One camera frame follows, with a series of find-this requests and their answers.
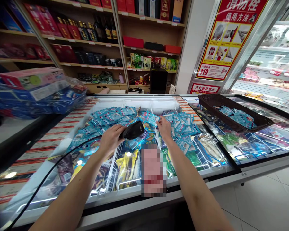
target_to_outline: white wall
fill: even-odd
[[[215,0],[192,1],[177,77],[176,94],[187,93],[196,61],[203,47],[214,2]]]

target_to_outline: wicker basket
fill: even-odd
[[[258,114],[257,112],[254,112],[241,104],[238,104],[231,99],[228,99],[225,96],[222,96],[220,94],[205,94],[198,96],[199,103],[204,106],[208,111],[210,111],[213,115],[217,116],[221,119],[224,123],[226,123],[228,126],[230,126],[233,130],[235,130],[238,133],[247,133],[247,132],[257,132],[261,129],[264,129],[266,127],[269,127],[274,124],[272,120],[269,118],[266,118],[265,116],[262,116]],[[257,127],[254,127],[252,129],[248,129],[239,123],[235,122],[225,114],[221,113],[219,110],[214,108],[213,106],[227,106],[230,109],[237,109],[246,112],[248,115],[254,118],[254,123]]]

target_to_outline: barcode scanner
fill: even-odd
[[[119,136],[120,139],[133,140],[141,136],[145,129],[141,121],[137,121],[128,126]]]

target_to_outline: fire extinguisher sign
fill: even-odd
[[[224,81],[268,0],[221,0],[196,78]]]

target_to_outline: person's left hand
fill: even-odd
[[[99,150],[105,152],[105,154],[110,154],[113,152],[124,139],[119,139],[119,135],[126,129],[122,125],[113,125],[108,128],[102,135],[101,144]]]

